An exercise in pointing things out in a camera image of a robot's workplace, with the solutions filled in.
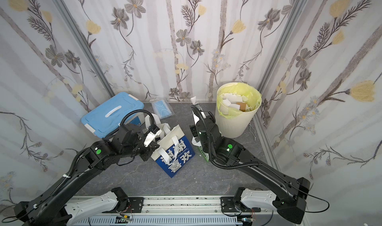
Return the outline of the blue paper bag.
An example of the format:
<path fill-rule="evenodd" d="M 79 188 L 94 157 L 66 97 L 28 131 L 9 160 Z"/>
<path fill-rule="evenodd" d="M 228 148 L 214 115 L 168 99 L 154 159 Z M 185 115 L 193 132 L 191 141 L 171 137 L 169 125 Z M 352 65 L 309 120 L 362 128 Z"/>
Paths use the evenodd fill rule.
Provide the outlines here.
<path fill-rule="evenodd" d="M 144 146 L 148 147 L 151 142 L 159 143 L 170 132 L 170 126 L 167 123 L 161 123 L 156 114 L 149 113 L 145 117 L 145 126 L 147 131 L 144 133 Z"/>
<path fill-rule="evenodd" d="M 179 125 L 172 128 L 159 142 L 151 158 L 173 178 L 195 156 L 195 152 Z"/>

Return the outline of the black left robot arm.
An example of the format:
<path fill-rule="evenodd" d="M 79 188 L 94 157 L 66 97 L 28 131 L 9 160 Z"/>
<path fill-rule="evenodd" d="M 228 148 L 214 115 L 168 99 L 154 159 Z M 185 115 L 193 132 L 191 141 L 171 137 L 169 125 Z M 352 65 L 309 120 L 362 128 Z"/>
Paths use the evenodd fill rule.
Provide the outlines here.
<path fill-rule="evenodd" d="M 71 226 L 98 213 L 126 210 L 130 201 L 120 187 L 78 204 L 70 204 L 69 200 L 89 181 L 110 166 L 119 164 L 122 158 L 134 160 L 139 156 L 147 161 L 159 148 L 159 144 L 154 142 L 156 134 L 160 132 L 154 115 L 141 110 L 149 117 L 149 126 L 142 130 L 136 125 L 125 123 L 135 113 L 136 110 L 128 113 L 122 118 L 119 127 L 102 140 L 79 151 L 68 172 L 48 190 L 32 201 L 18 203 L 14 207 L 16 220 L 22 221 L 25 226 Z"/>

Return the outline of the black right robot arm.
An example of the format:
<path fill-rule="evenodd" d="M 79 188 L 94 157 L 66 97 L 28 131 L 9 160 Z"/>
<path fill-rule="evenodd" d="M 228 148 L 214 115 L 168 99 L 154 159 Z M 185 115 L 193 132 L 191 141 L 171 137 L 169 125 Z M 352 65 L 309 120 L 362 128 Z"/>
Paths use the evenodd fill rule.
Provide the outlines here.
<path fill-rule="evenodd" d="M 191 131 L 207 151 L 209 161 L 220 169 L 239 170 L 268 188 L 268 191 L 256 192 L 240 187 L 233 198 L 235 208 L 240 212 L 269 209 L 291 223 L 301 224 L 310 182 L 303 177 L 296 179 L 279 172 L 255 157 L 242 144 L 222 136 L 214 116 L 204 116 L 199 104 L 192 105 L 191 109 L 196 117 Z"/>

